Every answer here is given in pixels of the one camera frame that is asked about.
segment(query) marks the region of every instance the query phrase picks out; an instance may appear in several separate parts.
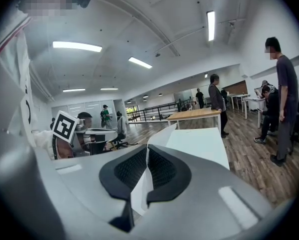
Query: hand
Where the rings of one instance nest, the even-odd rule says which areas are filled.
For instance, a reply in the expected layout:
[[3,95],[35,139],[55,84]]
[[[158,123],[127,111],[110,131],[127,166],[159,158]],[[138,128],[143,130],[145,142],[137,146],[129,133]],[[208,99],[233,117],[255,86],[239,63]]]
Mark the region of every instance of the hand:
[[282,110],[279,112],[279,120],[280,120],[281,122],[283,122],[283,121],[284,121],[284,118],[285,118],[285,116],[284,116],[284,109],[282,109]]

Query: man in gray blazer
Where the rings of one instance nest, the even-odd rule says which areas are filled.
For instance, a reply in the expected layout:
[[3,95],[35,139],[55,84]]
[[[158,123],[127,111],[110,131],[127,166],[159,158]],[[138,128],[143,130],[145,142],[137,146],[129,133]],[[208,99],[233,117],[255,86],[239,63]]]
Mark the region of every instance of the man in gray blazer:
[[224,127],[228,122],[228,116],[226,115],[226,107],[224,106],[224,99],[221,92],[216,87],[220,83],[220,77],[217,74],[210,76],[210,85],[208,87],[208,93],[211,101],[211,109],[220,111],[220,135],[222,138],[226,138],[229,135],[224,131]]

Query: railing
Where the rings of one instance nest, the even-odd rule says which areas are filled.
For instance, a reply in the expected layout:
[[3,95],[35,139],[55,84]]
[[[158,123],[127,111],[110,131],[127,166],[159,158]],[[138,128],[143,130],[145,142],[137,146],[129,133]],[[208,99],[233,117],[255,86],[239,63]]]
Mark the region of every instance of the railing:
[[191,103],[192,99],[172,102],[164,105],[147,107],[143,110],[127,113],[128,121],[130,122],[151,122],[166,120],[175,112],[187,110],[187,104]]

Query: foot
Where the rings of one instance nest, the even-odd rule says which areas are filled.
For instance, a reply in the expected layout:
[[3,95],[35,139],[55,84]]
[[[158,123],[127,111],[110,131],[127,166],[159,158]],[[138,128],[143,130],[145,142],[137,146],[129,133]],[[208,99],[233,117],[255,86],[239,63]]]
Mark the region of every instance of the foot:
[[270,131],[270,130],[268,130],[268,131],[267,131],[267,135],[275,136],[276,133],[275,133],[275,131]]
[[266,143],[266,138],[261,138],[261,137],[254,138],[254,141],[255,141],[256,143],[262,143],[262,144],[265,144],[265,143]]
[[278,160],[277,156],[273,154],[270,155],[270,160],[279,167],[281,167],[286,162],[286,158]]

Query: ceiling light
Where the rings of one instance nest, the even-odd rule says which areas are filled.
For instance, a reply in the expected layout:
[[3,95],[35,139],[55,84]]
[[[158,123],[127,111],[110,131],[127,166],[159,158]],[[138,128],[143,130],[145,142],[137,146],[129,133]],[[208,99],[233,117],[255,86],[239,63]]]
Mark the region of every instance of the ceiling light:
[[101,88],[101,91],[105,91],[105,90],[118,90],[118,88]]
[[215,36],[215,11],[209,11],[207,13],[208,21],[208,41],[214,40]]
[[90,44],[79,43],[79,42],[54,41],[53,47],[54,48],[80,49],[80,50],[87,50],[87,51],[92,51],[92,52],[97,52],[97,53],[99,53],[102,50],[101,46],[90,45]]
[[136,63],[136,64],[138,64],[138,65],[141,65],[141,66],[143,66],[143,67],[145,67],[145,68],[147,68],[147,69],[151,69],[151,68],[152,68],[151,65],[149,65],[149,64],[147,64],[147,63],[145,63],[145,62],[143,62],[143,61],[141,61],[141,60],[139,60],[139,59],[137,59],[137,58],[134,58],[134,57],[130,57],[130,58],[129,58],[129,61],[130,61],[130,62],[134,62],[134,63]]
[[68,90],[63,90],[63,93],[67,93],[67,92],[79,92],[79,91],[85,91],[85,88],[83,88],[83,89],[68,89]]

